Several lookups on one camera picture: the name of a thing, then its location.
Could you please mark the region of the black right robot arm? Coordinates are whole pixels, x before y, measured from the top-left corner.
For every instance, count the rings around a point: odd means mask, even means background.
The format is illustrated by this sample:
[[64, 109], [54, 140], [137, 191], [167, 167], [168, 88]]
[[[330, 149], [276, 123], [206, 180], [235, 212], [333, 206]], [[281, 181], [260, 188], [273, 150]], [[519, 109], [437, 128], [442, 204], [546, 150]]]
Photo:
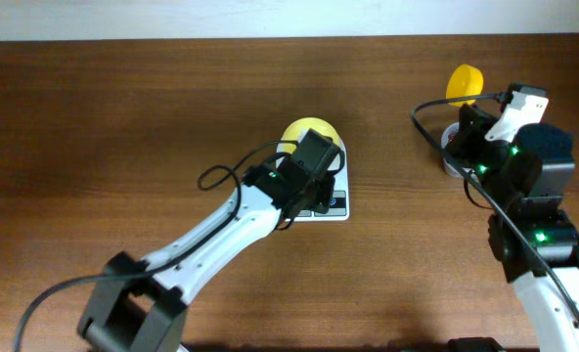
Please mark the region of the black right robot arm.
[[490, 217], [488, 241], [541, 350], [579, 351], [579, 233], [559, 207], [575, 169], [572, 138], [538, 122], [511, 141], [489, 141], [497, 121], [463, 105], [445, 149], [509, 217]]

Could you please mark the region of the yellow plastic measuring scoop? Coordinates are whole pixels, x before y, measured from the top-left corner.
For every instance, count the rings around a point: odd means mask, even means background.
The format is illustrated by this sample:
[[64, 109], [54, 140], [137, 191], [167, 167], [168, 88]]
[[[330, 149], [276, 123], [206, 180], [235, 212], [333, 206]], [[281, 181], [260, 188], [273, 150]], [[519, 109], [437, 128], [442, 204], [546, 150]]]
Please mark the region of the yellow plastic measuring scoop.
[[450, 76], [446, 89], [446, 99], [480, 95], [484, 77], [480, 69], [462, 64]]

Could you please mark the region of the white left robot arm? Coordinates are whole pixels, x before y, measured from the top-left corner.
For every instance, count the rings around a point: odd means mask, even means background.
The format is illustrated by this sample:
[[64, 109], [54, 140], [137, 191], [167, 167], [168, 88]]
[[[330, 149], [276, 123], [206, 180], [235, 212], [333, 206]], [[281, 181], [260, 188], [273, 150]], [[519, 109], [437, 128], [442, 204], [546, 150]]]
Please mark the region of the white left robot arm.
[[136, 262], [121, 252], [105, 266], [77, 326], [97, 351], [181, 351], [187, 310], [201, 289], [248, 246], [292, 222], [318, 221], [345, 207], [347, 167], [320, 171], [273, 154], [182, 238]]

